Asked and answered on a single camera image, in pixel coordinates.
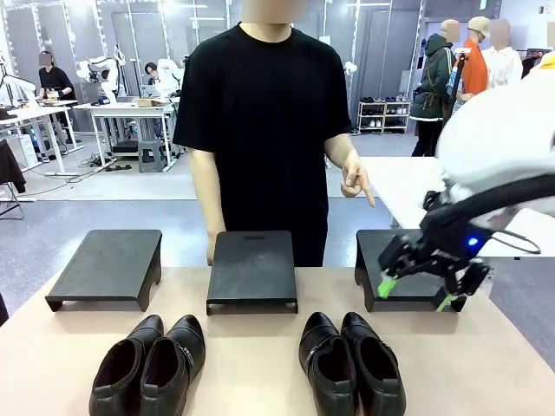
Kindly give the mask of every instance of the shoe opening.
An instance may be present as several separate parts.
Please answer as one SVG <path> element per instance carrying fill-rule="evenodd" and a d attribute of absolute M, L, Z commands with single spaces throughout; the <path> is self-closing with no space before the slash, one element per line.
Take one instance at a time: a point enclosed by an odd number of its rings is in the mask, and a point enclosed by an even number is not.
<path fill-rule="evenodd" d="M 179 362 L 175 346 L 170 340 L 161 340 L 154 347 L 148 364 L 146 383 L 158 387 L 165 386 L 177 373 Z"/>
<path fill-rule="evenodd" d="M 101 370 L 96 387 L 111 386 L 125 378 L 135 363 L 135 345 L 131 341 L 124 341 L 114 347 L 111 357 Z"/>
<path fill-rule="evenodd" d="M 397 378 L 394 364 L 378 340 L 365 338 L 361 341 L 360 351 L 364 366 L 375 379 L 384 381 Z"/>
<path fill-rule="evenodd" d="M 331 341 L 329 352 L 323 351 L 318 357 L 320 374 L 334 383 L 350 381 L 355 378 L 350 363 L 349 350 L 342 339 Z"/>

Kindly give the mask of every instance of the hand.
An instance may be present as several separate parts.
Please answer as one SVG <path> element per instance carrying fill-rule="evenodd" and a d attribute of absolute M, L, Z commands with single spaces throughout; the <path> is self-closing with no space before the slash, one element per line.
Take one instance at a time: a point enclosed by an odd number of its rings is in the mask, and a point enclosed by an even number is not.
<path fill-rule="evenodd" d="M 343 179 L 341 192 L 347 198 L 354 198 L 363 191 L 371 207 L 375 207 L 374 195 L 370 189 L 370 182 L 366 170 L 361 165 L 361 159 L 356 152 L 352 152 L 343 165 Z"/>
<path fill-rule="evenodd" d="M 460 99 L 463 101 L 470 101 L 470 99 L 474 97 L 474 94 L 467 93 L 460 96 Z"/>
<path fill-rule="evenodd" d="M 208 245 L 206 246 L 206 263 L 209 266 L 212 266 L 212 264 L 214 263 L 214 251 L 216 250 L 216 239 L 218 238 L 218 234 L 222 231 L 225 231 L 225 230 L 208 233 Z"/>

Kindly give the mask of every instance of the woman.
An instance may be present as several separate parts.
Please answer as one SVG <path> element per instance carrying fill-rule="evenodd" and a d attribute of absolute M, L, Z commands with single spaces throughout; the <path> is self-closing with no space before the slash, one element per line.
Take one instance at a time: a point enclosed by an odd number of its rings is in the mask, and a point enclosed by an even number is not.
<path fill-rule="evenodd" d="M 453 44 L 438 34 L 431 35 L 426 44 L 428 60 L 420 93 L 410 112 L 410 118 L 418 122 L 418 143 L 413 156 L 435 156 L 443 129 L 443 106 L 449 100 L 447 84 L 454 64 L 451 47 Z"/>
<path fill-rule="evenodd" d="M 41 90 L 38 94 L 39 99 L 48 98 L 46 94 L 46 90 L 55 90 L 58 92 L 59 100 L 72 100 L 76 101 L 75 98 L 75 90 L 73 88 L 73 84 L 69 80 L 67 74 L 63 71 L 63 69 L 58 68 L 54 65 L 54 56 L 48 51 L 43 51 L 39 55 L 39 65 L 42 68 L 38 71 L 38 76 L 41 79 Z M 66 119 L 65 114 L 56 115 L 58 120 L 62 123 L 63 127 L 69 126 L 69 121 Z M 66 144 L 71 144 L 71 138 L 69 137 L 66 139 Z"/>

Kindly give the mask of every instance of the floor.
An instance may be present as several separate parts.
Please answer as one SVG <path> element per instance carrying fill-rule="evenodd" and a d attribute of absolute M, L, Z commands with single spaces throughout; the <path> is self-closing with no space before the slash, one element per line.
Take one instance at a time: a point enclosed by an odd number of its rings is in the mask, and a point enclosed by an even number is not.
<path fill-rule="evenodd" d="M 66 172 L 87 175 L 94 168 L 80 167 L 91 153 L 98 152 L 93 135 L 78 135 L 85 148 L 70 153 L 63 159 Z M 361 156 L 405 156 L 412 153 L 415 137 L 409 134 L 365 134 L 353 137 Z M 196 199 L 193 178 L 187 165 L 187 157 L 181 157 L 166 173 L 139 173 L 138 162 L 125 159 L 118 165 L 131 165 L 132 169 L 119 172 L 100 172 L 84 180 L 71 180 L 43 176 L 57 171 L 56 161 L 38 166 L 25 173 L 26 197 L 42 201 L 119 201 L 119 200 L 193 200 Z M 328 170 L 328 188 L 331 198 L 340 198 L 339 183 L 342 174 L 332 167 Z"/>
<path fill-rule="evenodd" d="M 87 148 L 64 162 L 77 166 L 90 155 L 94 142 L 83 136 Z M 412 152 L 411 134 L 364 135 L 353 138 L 362 156 L 406 156 Z M 38 172 L 51 171 L 40 166 Z M 364 198 L 345 199 L 339 194 L 341 173 L 328 170 L 330 232 L 324 264 L 352 267 L 355 235 L 361 229 L 388 229 L 390 214 L 377 199 L 370 209 Z M 13 313 L 61 270 L 86 233 L 93 229 L 152 228 L 163 232 L 162 263 L 165 266 L 206 264 L 206 235 L 186 158 L 170 172 L 139 174 L 103 172 L 77 184 L 26 174 L 29 193 L 39 202 L 26 204 L 25 221 L 0 220 L 0 291 Z M 555 264 L 549 260 L 523 260 L 498 267 L 491 298 L 526 339 L 555 369 Z"/>

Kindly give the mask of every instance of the black leather shoe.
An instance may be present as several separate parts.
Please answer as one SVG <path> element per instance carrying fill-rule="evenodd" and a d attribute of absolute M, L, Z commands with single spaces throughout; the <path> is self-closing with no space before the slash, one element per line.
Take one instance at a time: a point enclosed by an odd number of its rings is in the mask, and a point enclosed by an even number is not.
<path fill-rule="evenodd" d="M 154 343 L 140 379 L 140 416 L 181 416 L 187 389 L 205 363 L 199 321 L 183 316 Z"/>
<path fill-rule="evenodd" d="M 355 416 L 355 364 L 349 345 L 328 316 L 316 312 L 306 322 L 298 358 L 309 378 L 318 416 Z"/>
<path fill-rule="evenodd" d="M 88 402 L 91 416 L 136 414 L 140 377 L 154 342 L 164 334 L 164 323 L 150 315 L 133 332 L 110 348 L 98 370 Z"/>
<path fill-rule="evenodd" d="M 349 312 L 341 335 L 349 343 L 356 366 L 356 385 L 366 416 L 402 416 L 407 399 L 397 357 L 364 319 Z"/>

